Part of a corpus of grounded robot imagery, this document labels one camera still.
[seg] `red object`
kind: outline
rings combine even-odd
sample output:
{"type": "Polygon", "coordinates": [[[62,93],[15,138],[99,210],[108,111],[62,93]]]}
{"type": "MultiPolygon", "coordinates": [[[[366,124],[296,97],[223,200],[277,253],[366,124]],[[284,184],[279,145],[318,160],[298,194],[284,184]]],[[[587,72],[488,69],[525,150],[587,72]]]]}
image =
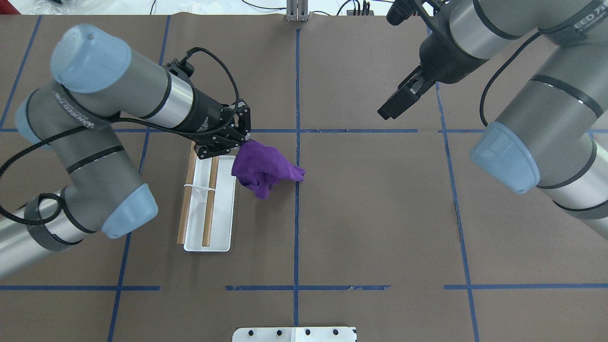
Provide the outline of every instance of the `red object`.
{"type": "Polygon", "coordinates": [[[9,0],[0,0],[0,14],[21,14],[9,0]]]}

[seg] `white floor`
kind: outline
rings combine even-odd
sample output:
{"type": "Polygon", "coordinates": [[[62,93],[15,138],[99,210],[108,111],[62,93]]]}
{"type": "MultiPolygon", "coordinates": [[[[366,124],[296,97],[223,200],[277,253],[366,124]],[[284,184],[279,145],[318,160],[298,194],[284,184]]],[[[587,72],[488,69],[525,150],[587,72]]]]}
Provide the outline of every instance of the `white floor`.
{"type": "MultiPolygon", "coordinates": [[[[22,14],[73,14],[73,15],[147,15],[154,0],[63,0],[56,5],[50,0],[10,0],[22,14]]],[[[286,0],[248,0],[262,7],[286,7],[286,0]]],[[[335,15],[344,0],[309,0],[309,11],[324,11],[335,15]]],[[[375,15],[386,15],[391,3],[372,1],[375,15]]],[[[340,15],[346,15],[348,4],[340,15]]],[[[152,10],[156,15],[190,12],[207,15],[260,15],[282,13],[285,10],[262,10],[251,7],[241,0],[156,0],[152,10]]]]}

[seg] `light blue joint cap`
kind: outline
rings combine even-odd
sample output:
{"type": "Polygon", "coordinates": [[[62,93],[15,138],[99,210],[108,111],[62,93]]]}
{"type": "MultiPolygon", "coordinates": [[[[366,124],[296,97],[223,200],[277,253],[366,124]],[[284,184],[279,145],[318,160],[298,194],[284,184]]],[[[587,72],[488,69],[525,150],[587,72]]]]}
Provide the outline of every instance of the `light blue joint cap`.
{"type": "Polygon", "coordinates": [[[90,93],[113,85],[131,64],[131,48],[89,24],[67,30],[50,58],[53,78],[71,91],[90,93]]]}
{"type": "MultiPolygon", "coordinates": [[[[30,127],[30,122],[27,120],[27,103],[32,97],[33,93],[27,97],[25,101],[17,108],[17,112],[15,113],[15,126],[17,126],[17,130],[21,134],[22,137],[26,138],[27,141],[32,144],[37,144],[41,140],[34,133],[32,127],[30,127]]],[[[46,148],[47,150],[52,150],[53,148],[50,145],[44,145],[42,148],[46,148]]]]}
{"type": "Polygon", "coordinates": [[[541,180],[526,145],[500,122],[488,125],[470,157],[477,166],[518,194],[527,192],[541,180]]]}
{"type": "Polygon", "coordinates": [[[114,210],[102,226],[102,232],[116,239],[143,226],[158,214],[158,206],[148,184],[142,184],[114,210]]]}

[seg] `purple towel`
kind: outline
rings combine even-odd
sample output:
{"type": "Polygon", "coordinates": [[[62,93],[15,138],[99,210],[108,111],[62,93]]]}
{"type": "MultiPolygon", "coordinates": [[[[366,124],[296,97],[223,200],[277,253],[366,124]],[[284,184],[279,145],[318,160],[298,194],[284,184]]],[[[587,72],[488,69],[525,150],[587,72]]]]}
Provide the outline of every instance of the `purple towel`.
{"type": "Polygon", "coordinates": [[[232,175],[261,200],[281,180],[303,181],[306,170],[293,166],[276,148],[250,140],[241,146],[232,166],[232,175]]]}

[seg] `wooden handle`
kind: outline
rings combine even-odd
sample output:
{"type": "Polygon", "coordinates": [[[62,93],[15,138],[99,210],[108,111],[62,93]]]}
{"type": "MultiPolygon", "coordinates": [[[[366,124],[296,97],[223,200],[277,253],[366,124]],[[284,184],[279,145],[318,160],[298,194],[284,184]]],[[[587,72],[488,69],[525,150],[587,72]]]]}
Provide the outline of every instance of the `wooden handle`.
{"type": "MultiPolygon", "coordinates": [[[[215,189],[218,184],[219,156],[211,158],[211,174],[209,175],[209,187],[215,189]]],[[[215,204],[215,191],[207,192],[207,207],[205,209],[205,224],[202,229],[202,246],[209,247],[211,244],[211,222],[213,221],[213,205],[215,204]]]]}
{"type": "MultiPolygon", "coordinates": [[[[190,146],[190,159],[188,160],[188,174],[186,174],[186,184],[192,184],[194,181],[194,168],[196,165],[196,152],[194,152],[195,143],[190,146]]],[[[183,245],[186,243],[186,226],[188,226],[188,213],[190,212],[190,198],[192,197],[192,187],[184,187],[184,198],[182,199],[182,212],[179,216],[178,243],[183,245]]]]}

